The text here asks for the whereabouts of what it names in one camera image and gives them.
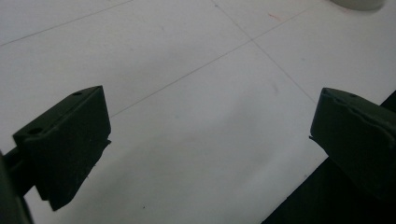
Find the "screw hole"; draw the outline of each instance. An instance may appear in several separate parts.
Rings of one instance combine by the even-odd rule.
[[[38,134],[41,133],[41,131],[43,131],[43,129],[41,128],[35,128],[29,131],[29,134]]]

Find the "white object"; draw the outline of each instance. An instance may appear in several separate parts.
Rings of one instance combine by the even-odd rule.
[[[384,5],[385,0],[332,0],[335,4],[355,10],[373,10]]]

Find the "white table surface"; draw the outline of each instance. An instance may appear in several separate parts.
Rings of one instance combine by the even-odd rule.
[[[35,223],[261,223],[326,158],[323,87],[396,90],[396,2],[0,1],[0,148],[71,92],[103,85],[112,144],[76,198]]]

